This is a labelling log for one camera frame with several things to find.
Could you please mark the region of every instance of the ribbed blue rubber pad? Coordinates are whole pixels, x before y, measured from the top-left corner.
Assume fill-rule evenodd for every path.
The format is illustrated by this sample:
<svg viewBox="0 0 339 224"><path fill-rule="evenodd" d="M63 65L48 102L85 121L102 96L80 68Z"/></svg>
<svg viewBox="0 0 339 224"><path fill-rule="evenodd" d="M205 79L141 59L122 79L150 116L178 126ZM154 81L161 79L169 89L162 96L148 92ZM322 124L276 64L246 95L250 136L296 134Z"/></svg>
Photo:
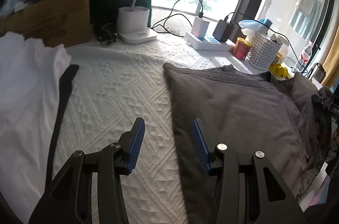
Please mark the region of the ribbed blue rubber pad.
<svg viewBox="0 0 339 224"><path fill-rule="evenodd" d="M211 172L209 153L196 120L193 121L193 139L201 168L206 174L209 174Z"/></svg>
<svg viewBox="0 0 339 224"><path fill-rule="evenodd" d="M131 147L128 152L128 164L126 170L131 173L137 164L140 148L145 134L145 121L140 121L137 132L134 135Z"/></svg>

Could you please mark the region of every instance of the yellow curtain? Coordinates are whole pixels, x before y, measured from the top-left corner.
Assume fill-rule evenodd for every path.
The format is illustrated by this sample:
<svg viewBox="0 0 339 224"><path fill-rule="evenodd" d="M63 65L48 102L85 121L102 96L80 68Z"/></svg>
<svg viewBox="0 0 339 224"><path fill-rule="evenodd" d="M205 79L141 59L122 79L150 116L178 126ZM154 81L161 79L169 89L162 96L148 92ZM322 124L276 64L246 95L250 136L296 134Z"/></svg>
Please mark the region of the yellow curtain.
<svg viewBox="0 0 339 224"><path fill-rule="evenodd" d="M326 77L321 84L330 88L339 77L339 27L323 67L326 71Z"/></svg>

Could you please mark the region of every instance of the red can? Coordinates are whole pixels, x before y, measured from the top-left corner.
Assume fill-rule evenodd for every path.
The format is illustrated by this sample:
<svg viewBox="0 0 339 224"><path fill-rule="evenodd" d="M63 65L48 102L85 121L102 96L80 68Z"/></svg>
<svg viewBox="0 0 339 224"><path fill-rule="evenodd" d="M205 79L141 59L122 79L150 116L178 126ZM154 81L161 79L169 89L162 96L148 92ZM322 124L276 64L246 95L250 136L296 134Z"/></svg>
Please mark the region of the red can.
<svg viewBox="0 0 339 224"><path fill-rule="evenodd" d="M245 40L241 37L238 37L237 43L233 47L232 54L236 58L238 58L240 60L244 60L251 48L252 48L252 44L250 42L248 42L247 40Z"/></svg>

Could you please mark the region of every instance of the power strip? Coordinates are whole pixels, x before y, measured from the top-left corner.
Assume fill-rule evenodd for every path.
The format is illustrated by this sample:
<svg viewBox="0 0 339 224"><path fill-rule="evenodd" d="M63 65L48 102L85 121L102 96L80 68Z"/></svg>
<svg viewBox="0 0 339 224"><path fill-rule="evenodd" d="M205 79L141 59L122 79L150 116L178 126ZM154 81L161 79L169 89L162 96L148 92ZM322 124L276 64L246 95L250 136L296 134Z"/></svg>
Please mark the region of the power strip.
<svg viewBox="0 0 339 224"><path fill-rule="evenodd" d="M195 50L225 51L229 52L235 44L229 39L226 43L217 41L214 37L206 35L204 38L198 38L190 32L186 32L185 38Z"/></svg>

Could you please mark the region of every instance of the plastic water bottle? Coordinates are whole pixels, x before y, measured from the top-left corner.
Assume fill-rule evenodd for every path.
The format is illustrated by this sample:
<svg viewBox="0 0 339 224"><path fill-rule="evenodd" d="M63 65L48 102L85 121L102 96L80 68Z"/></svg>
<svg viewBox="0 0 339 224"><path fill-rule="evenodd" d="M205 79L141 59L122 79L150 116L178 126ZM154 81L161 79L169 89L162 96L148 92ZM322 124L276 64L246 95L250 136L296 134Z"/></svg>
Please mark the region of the plastic water bottle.
<svg viewBox="0 0 339 224"><path fill-rule="evenodd" d="M298 62L293 66L292 72L304 72L305 66L312 56L313 42L309 42L308 45L302 49Z"/></svg>

